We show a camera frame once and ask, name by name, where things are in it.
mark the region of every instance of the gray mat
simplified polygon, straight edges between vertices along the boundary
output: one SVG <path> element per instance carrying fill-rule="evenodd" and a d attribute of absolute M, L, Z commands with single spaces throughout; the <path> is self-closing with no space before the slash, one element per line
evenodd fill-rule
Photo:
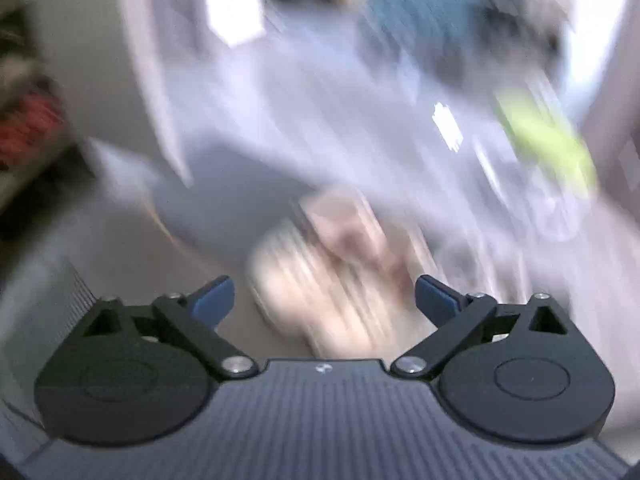
<path fill-rule="evenodd" d="M 313 188 L 227 146 L 188 161 L 194 184 L 167 179 L 153 191 L 175 235 L 226 263 L 244 266 L 252 248 Z"/>

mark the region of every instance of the white logo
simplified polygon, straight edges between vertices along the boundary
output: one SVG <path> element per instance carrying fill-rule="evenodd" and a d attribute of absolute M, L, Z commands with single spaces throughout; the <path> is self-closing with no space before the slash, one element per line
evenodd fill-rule
<path fill-rule="evenodd" d="M 316 366 L 316 371 L 320 372 L 321 374 L 327 374 L 333 369 L 334 367 L 332 367 L 329 363 L 322 363 L 321 365 Z"/>

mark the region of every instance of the blurry background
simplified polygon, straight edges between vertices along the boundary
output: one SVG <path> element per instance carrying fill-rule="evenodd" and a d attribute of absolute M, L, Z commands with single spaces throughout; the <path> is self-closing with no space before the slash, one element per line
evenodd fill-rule
<path fill-rule="evenodd" d="M 521 254 L 612 371 L 603 439 L 637 460 L 637 5 L 0 0 L 3 340 L 70 264 L 125 303 L 229 274 L 220 333 L 261 361 L 308 356 L 263 321 L 245 269 L 301 196 L 347 184 L 417 219 L 462 292 Z M 516 154 L 496 115 L 516 91 L 568 117 L 598 189 L 540 177 L 553 142 Z M 23 462 L 43 441 L 1 445 Z"/>

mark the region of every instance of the white light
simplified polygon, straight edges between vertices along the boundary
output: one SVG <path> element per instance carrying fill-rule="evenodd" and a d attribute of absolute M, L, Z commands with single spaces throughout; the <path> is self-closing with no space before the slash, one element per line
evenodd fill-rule
<path fill-rule="evenodd" d="M 452 152 L 460 150 L 463 140 L 462 133 L 449 107 L 444 106 L 442 103 L 437 103 L 431 119 L 440 130 L 440 135 L 447 143 L 447 147 Z"/>

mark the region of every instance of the yellow-green object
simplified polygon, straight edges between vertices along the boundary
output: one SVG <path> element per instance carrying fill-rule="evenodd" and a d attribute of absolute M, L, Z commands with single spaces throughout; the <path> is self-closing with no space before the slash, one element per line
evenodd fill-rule
<path fill-rule="evenodd" d="M 516 152 L 533 156 L 579 194 L 596 188 L 598 178 L 589 150 L 561 113 L 529 96 L 504 96 L 498 99 L 498 118 Z"/>

